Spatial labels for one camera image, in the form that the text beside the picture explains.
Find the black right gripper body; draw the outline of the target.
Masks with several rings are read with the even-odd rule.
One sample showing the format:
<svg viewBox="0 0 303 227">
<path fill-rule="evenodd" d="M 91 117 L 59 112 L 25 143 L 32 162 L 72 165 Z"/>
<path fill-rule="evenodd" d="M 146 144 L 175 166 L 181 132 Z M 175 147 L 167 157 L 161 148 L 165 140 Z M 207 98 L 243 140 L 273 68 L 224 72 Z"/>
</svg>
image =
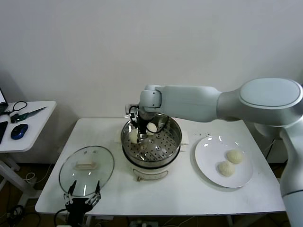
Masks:
<svg viewBox="0 0 303 227">
<path fill-rule="evenodd" d="M 137 116 L 136 120 L 136 128 L 138 128 L 141 132 L 143 132 L 143 127 L 148 125 L 149 121 L 143 119 L 140 115 Z"/>
</svg>

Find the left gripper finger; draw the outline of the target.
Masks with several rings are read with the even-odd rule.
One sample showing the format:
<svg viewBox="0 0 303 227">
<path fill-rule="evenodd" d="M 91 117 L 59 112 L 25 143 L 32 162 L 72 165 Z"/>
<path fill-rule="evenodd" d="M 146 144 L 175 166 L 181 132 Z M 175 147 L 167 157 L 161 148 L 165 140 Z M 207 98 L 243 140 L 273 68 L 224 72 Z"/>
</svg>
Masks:
<svg viewBox="0 0 303 227">
<path fill-rule="evenodd" d="M 100 199 L 101 199 L 101 188 L 100 188 L 100 180 L 98 180 L 94 194 L 85 201 L 85 204 L 96 205 Z"/>
<path fill-rule="evenodd" d="M 75 187 L 76 187 L 76 183 L 77 183 L 77 181 L 74 180 L 73 184 L 69 187 L 67 193 L 65 193 L 65 194 L 63 195 L 63 197 L 64 197 L 64 199 L 65 199 L 65 204 L 66 204 L 66 205 L 70 205 L 70 204 L 73 203 L 73 201 L 72 201 L 72 194 L 73 194 L 74 189 L 75 189 Z"/>
</svg>

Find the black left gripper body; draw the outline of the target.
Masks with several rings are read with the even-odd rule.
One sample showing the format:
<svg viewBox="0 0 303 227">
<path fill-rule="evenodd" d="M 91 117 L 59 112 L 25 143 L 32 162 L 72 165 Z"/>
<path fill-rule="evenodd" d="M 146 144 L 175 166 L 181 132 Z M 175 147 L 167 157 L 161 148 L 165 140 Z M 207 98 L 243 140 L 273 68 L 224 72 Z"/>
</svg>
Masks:
<svg viewBox="0 0 303 227">
<path fill-rule="evenodd" d="M 65 205 L 68 211 L 67 224 L 72 227 L 81 227 L 83 224 L 84 216 L 87 212 L 93 209 L 93 205 L 86 203 L 87 198 L 74 198 L 72 203 L 68 202 Z"/>
</svg>

